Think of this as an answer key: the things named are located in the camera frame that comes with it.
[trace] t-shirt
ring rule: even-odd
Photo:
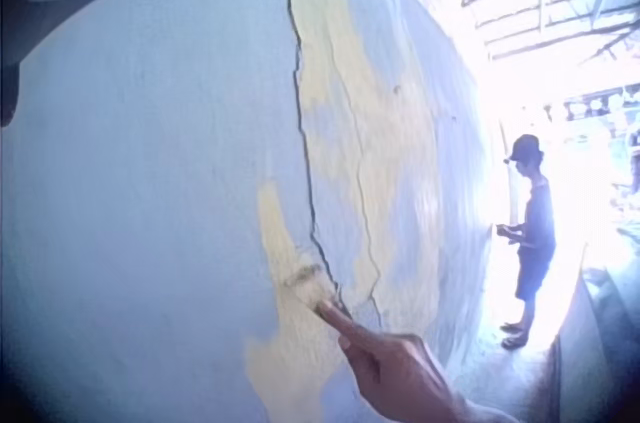
[[[556,249],[556,235],[551,190],[548,183],[531,188],[531,198],[525,212],[523,234],[525,241],[536,245],[536,248],[520,245],[518,255],[521,258],[547,262],[551,260]]]

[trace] wall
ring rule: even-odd
[[[425,1],[100,0],[25,60],[4,349],[51,417],[376,421],[282,286],[310,262],[457,371],[490,141]]]

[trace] baseball cap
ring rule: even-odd
[[[504,160],[505,163],[510,161],[519,161],[527,163],[534,156],[540,154],[540,140],[534,135],[522,135],[513,143],[511,156]]]

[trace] paintbrush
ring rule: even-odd
[[[296,271],[284,281],[284,286],[316,314],[321,301],[330,301],[346,316],[353,319],[342,301],[338,285],[319,264],[305,266]]]

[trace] shorts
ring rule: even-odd
[[[542,286],[545,276],[547,276],[547,271],[549,271],[549,263],[551,262],[551,259],[545,260],[520,258],[520,272],[518,273],[516,298],[522,301],[527,301],[536,296],[536,293]]]

